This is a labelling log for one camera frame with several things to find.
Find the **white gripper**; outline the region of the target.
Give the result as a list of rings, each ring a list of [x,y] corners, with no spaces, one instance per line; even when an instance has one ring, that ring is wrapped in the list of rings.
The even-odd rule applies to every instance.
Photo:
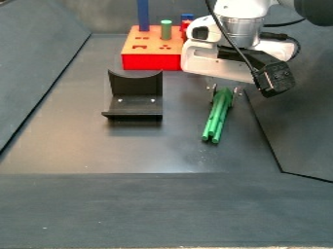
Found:
[[[289,39],[261,38],[263,18],[219,17],[229,37],[256,69],[275,61],[288,61],[297,51]],[[189,25],[188,41],[182,47],[181,68],[188,73],[219,77],[232,81],[253,83],[249,66],[232,48],[212,16],[197,18]],[[211,103],[215,103],[217,84],[208,86]],[[239,98],[240,88],[232,92],[231,107]]]

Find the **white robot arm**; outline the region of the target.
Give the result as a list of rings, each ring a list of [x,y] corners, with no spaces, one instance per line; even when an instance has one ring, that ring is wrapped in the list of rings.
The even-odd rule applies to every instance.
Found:
[[[284,34],[263,31],[269,8],[293,9],[319,26],[333,26],[333,0],[216,0],[211,14],[188,26],[181,69],[252,83],[265,97],[296,85],[288,61],[302,45]]]

